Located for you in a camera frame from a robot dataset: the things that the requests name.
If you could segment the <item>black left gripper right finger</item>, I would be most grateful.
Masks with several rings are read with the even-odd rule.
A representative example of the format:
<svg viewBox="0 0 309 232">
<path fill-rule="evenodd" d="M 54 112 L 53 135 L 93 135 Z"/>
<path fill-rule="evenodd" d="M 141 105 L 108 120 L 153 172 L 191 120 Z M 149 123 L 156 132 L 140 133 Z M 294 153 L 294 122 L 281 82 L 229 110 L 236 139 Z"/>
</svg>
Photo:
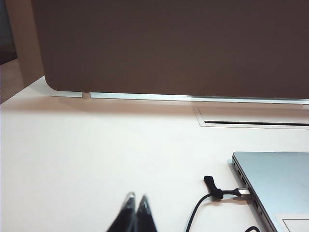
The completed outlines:
<svg viewBox="0 0 309 232">
<path fill-rule="evenodd" d="M 133 220 L 132 232 L 157 232 L 148 197 L 143 195 Z"/>
</svg>

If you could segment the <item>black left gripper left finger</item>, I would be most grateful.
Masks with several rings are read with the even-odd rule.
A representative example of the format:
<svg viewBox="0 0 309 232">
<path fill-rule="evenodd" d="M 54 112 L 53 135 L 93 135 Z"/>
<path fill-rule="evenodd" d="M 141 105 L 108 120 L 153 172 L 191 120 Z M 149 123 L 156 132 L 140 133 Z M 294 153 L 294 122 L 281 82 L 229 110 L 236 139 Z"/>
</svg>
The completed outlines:
<svg viewBox="0 0 309 232">
<path fill-rule="evenodd" d="M 120 208 L 120 211 L 107 229 L 108 232 L 134 232 L 135 231 L 135 213 L 136 213 L 136 195 L 129 192 Z"/>
</svg>

